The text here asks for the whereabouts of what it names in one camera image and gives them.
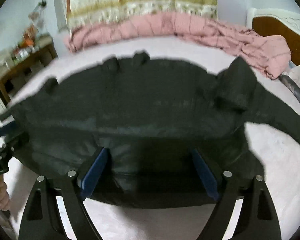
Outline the left hand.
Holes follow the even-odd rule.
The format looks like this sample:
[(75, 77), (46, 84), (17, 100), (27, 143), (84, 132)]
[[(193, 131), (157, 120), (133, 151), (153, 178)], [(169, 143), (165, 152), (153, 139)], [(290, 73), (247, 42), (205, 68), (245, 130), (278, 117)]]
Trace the left hand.
[(0, 210), (7, 211), (10, 209), (11, 200), (7, 192), (7, 185), (4, 182), (4, 176), (0, 175)]

